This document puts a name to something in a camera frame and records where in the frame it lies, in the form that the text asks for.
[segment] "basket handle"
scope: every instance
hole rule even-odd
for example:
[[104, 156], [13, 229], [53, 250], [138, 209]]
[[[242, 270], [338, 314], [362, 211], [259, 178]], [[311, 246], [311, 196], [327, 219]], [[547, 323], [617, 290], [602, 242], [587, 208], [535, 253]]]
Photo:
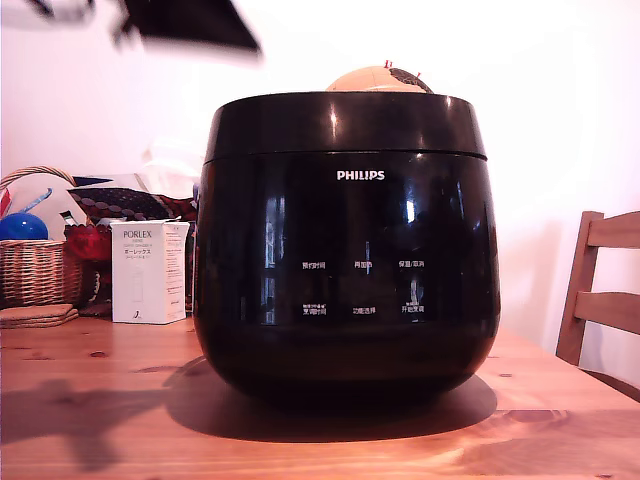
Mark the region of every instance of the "basket handle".
[[4, 177], [2, 179], [2, 181], [0, 181], [0, 192], [2, 192], [11, 183], [15, 182], [19, 178], [26, 177], [27, 175], [32, 175], [34, 173], [48, 173], [50, 175], [55, 175], [56, 177], [60, 177], [60, 178], [65, 179], [67, 182], [69, 182], [74, 187], [77, 186], [75, 180], [73, 179], [73, 177], [71, 175], [69, 175], [67, 172], [59, 170], [57, 168], [44, 167], [44, 166], [27, 167], [27, 168], [20, 168], [20, 169], [16, 170], [15, 172], [10, 173], [6, 177]]

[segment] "black rice cooker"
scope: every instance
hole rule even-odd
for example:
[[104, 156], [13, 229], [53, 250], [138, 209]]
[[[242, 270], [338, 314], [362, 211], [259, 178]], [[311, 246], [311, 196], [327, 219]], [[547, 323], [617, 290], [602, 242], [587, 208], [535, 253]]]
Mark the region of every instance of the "black rice cooker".
[[241, 391], [370, 402], [461, 384], [500, 316], [472, 105], [313, 92], [223, 106], [197, 252], [198, 337]]

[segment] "fabric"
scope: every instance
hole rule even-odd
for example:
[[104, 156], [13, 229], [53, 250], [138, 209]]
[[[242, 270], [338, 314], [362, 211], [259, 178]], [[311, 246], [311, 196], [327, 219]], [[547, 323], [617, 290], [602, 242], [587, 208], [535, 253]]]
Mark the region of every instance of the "fabric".
[[94, 223], [103, 218], [126, 218], [128, 221], [196, 219], [192, 198], [173, 199], [129, 188], [78, 188], [69, 193]]

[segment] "coaster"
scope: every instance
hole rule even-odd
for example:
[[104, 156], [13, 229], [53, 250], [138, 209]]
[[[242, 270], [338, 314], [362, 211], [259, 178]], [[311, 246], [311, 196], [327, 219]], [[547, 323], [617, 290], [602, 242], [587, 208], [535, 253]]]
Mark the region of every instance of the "coaster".
[[[71, 305], [47, 305], [2, 310], [0, 311], [0, 328], [42, 328], [62, 325], [63, 323], [78, 318], [79, 316], [78, 310], [75, 308], [67, 309], [67, 306], [71, 307]], [[45, 313], [65, 310], [66, 312], [61, 315], [44, 315]]]

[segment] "rice cooker lid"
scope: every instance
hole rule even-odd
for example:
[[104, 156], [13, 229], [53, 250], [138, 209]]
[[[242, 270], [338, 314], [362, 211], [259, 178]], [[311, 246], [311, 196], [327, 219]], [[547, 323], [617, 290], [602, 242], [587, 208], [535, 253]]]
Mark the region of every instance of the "rice cooker lid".
[[473, 105], [412, 92], [304, 92], [230, 102], [216, 112], [205, 161], [253, 154], [419, 151], [486, 159]]

